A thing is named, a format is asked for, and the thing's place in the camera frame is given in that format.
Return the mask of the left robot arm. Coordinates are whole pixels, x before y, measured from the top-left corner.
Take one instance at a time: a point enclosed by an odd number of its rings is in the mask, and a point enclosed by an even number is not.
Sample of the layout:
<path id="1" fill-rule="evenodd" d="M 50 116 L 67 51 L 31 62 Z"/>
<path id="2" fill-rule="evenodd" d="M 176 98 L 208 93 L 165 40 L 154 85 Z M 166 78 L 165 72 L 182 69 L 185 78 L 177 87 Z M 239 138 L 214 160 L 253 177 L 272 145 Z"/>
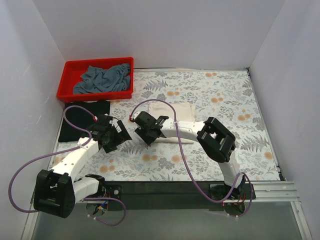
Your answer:
<path id="1" fill-rule="evenodd" d="M 38 173 L 33 202 L 35 210 L 66 218 L 78 201 L 86 197 L 101 200 L 106 196 L 104 177 L 87 174 L 76 179 L 76 176 L 100 149 L 110 153 L 131 140 L 123 122 L 117 120 L 113 123 L 113 120 L 109 115 L 97 116 L 95 123 L 81 135 L 74 150 L 51 169 Z"/>

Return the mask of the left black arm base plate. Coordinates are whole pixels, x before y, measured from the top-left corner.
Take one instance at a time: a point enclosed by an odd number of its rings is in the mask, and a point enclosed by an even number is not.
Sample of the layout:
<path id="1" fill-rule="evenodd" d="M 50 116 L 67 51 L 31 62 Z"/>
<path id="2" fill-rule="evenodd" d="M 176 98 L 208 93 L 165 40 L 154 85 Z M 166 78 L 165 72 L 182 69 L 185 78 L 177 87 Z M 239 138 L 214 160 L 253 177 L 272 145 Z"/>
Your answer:
<path id="1" fill-rule="evenodd" d="M 102 187 L 102 198 L 114 198 L 121 200 L 122 186 L 118 184 L 106 184 Z"/>

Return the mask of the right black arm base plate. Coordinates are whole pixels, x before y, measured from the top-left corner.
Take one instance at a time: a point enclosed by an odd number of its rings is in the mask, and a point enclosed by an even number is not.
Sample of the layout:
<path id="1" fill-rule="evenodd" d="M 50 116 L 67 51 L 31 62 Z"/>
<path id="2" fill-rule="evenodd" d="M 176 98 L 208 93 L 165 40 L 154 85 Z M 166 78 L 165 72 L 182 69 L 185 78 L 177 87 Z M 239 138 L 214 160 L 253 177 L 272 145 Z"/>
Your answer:
<path id="1" fill-rule="evenodd" d="M 223 199 L 228 192 L 230 191 L 231 187 L 228 185 L 222 184 L 210 184 L 208 190 L 208 196 L 211 197 L 213 200 L 221 200 Z M 228 200 L 250 200 L 252 195 L 252 199 L 256 199 L 255 191 L 251 191 L 251 186 L 249 183 L 245 183 L 243 186 L 234 188 L 232 193 L 227 198 Z"/>

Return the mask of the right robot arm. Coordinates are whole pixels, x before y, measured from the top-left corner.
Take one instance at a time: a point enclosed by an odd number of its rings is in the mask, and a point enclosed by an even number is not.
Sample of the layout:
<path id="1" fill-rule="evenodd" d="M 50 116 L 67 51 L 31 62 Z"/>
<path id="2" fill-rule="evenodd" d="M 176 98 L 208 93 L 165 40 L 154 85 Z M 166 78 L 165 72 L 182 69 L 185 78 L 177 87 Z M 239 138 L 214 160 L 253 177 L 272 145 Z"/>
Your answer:
<path id="1" fill-rule="evenodd" d="M 245 176 L 235 157 L 236 138 L 220 121 L 177 121 L 168 116 L 155 118 L 145 111 L 136 112 L 130 121 L 137 125 L 135 133 L 151 145 L 158 138 L 178 138 L 198 142 L 207 156 L 218 163 L 227 195 L 237 199 L 245 192 Z"/>

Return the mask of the cream white t shirt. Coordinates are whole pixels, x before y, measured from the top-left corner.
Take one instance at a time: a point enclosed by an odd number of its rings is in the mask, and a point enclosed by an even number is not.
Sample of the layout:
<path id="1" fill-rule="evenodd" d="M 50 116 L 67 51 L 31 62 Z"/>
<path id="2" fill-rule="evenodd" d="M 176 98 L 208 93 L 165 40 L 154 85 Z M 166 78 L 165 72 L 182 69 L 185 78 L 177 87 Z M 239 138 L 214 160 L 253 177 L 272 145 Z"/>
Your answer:
<path id="1" fill-rule="evenodd" d="M 185 122 L 194 122 L 196 115 L 196 107 L 194 104 L 189 102 L 183 103 L 171 103 L 170 104 L 176 112 L 176 117 L 178 121 Z M 163 102 L 151 102 L 148 107 L 148 113 L 154 118 L 158 118 L 159 116 L 168 116 L 169 118 L 174 119 L 173 110 Z M 169 137 L 169 138 L 157 138 L 155 140 L 156 143 L 178 143 L 177 137 Z"/>

